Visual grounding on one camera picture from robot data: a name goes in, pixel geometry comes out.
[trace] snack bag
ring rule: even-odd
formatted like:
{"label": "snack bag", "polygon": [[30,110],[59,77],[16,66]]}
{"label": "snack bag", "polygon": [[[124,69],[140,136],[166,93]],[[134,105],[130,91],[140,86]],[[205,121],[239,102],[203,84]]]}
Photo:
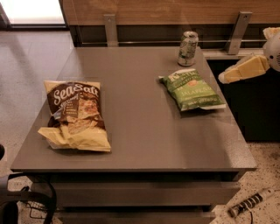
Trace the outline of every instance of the snack bag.
{"label": "snack bag", "polygon": [[52,117],[38,133],[53,149],[110,151],[100,114],[100,83],[45,81]]}
{"label": "snack bag", "polygon": [[226,104],[205,83],[194,68],[178,70],[160,80],[176,100],[180,111],[190,109],[224,109]]}

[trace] table top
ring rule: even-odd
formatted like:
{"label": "table top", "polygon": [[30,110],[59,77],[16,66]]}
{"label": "table top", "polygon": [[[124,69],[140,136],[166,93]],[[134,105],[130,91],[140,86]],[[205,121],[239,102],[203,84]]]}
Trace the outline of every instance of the table top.
{"label": "table top", "polygon": [[[99,81],[111,152],[53,150],[38,133],[43,105],[11,169],[14,172],[231,172],[254,170],[230,109],[180,113],[158,76],[177,64],[178,47],[75,48],[58,80]],[[198,48],[195,67],[224,99]]]}

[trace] can lid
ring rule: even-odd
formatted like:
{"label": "can lid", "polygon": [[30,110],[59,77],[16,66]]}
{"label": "can lid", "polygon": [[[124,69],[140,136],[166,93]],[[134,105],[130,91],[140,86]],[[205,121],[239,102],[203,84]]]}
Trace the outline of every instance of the can lid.
{"label": "can lid", "polygon": [[199,35],[195,31],[185,31],[184,36],[187,38],[197,38]]}

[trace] black cabinet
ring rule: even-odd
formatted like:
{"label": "black cabinet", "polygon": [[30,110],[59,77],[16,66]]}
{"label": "black cabinet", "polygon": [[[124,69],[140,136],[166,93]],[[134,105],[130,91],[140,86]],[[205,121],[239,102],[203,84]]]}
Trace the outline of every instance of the black cabinet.
{"label": "black cabinet", "polygon": [[[236,60],[209,60],[215,78]],[[246,141],[280,141],[280,73],[221,84],[228,106]]]}

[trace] yellow object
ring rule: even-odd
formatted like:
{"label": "yellow object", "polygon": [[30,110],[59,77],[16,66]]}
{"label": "yellow object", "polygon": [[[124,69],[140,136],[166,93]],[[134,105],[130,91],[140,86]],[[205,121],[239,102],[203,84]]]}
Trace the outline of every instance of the yellow object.
{"label": "yellow object", "polygon": [[249,55],[227,68],[225,72],[219,74],[218,78],[221,83],[227,84],[265,74],[269,68],[269,62],[265,56]]}
{"label": "yellow object", "polygon": [[40,128],[38,133],[46,137],[53,149],[78,149],[84,151],[110,151],[107,133],[103,129],[85,129],[76,135],[70,135],[66,126]]}

